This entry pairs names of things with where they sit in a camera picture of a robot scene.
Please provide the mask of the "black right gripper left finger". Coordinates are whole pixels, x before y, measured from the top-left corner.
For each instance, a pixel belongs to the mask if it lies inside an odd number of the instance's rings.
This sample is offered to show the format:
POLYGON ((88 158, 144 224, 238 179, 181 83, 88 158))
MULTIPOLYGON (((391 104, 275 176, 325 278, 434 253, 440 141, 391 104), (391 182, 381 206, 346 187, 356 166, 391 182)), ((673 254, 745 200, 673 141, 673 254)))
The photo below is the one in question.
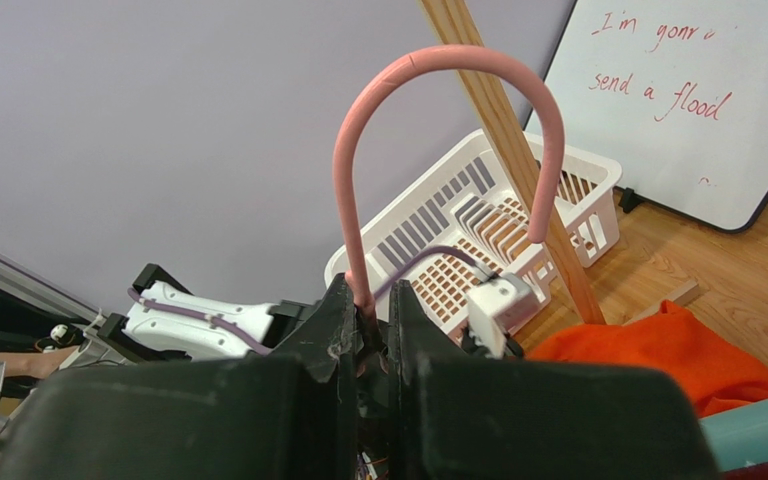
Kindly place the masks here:
POLYGON ((11 426, 0 479, 350 479, 354 323, 337 276, 266 356, 58 372, 11 426))

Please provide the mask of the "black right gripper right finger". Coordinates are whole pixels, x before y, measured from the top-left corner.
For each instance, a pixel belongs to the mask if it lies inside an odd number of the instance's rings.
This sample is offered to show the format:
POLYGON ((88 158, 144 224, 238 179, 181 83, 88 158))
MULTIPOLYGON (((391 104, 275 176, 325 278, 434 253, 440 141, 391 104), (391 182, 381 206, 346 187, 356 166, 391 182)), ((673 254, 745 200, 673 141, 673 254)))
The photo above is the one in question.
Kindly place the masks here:
POLYGON ((716 479, 680 387, 648 368, 465 353, 391 289, 393 479, 716 479))

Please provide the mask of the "orange t shirt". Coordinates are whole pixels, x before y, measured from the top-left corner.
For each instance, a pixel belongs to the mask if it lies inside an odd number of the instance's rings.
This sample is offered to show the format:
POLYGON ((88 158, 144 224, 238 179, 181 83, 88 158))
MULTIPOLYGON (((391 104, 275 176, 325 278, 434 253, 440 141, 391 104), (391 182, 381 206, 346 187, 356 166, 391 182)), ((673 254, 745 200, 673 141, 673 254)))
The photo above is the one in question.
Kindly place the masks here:
POLYGON ((559 331, 527 358, 662 371, 681 387, 700 418, 768 400, 768 367, 668 300, 631 324, 582 324, 559 331))

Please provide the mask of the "teal plastic hanger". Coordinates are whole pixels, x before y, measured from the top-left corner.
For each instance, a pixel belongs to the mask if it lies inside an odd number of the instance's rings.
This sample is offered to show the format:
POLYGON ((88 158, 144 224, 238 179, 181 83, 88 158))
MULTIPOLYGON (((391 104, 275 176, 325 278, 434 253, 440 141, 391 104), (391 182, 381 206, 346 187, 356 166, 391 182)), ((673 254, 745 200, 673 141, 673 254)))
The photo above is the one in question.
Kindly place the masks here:
POLYGON ((768 400, 700 420, 720 471, 768 463, 768 400))

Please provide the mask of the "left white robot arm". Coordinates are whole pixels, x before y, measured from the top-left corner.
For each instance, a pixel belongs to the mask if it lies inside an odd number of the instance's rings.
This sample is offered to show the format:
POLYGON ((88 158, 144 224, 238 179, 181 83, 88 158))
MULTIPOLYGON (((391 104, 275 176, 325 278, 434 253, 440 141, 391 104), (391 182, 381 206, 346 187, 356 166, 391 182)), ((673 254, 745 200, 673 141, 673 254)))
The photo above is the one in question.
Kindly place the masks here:
POLYGON ((127 293, 129 311, 108 315, 97 337, 133 363, 264 356, 318 307, 288 300, 244 305, 199 297, 154 263, 145 265, 127 293))

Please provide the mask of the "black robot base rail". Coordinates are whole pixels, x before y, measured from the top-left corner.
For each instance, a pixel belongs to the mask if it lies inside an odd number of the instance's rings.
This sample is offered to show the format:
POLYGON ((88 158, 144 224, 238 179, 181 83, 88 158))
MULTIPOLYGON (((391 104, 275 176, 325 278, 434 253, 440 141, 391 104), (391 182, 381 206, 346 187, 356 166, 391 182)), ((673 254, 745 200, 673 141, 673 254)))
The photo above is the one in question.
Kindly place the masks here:
POLYGON ((45 284, 0 255, 0 362, 5 365, 1 398, 24 399, 35 385, 64 368, 118 366, 109 350, 84 339, 88 326, 34 291, 45 284))

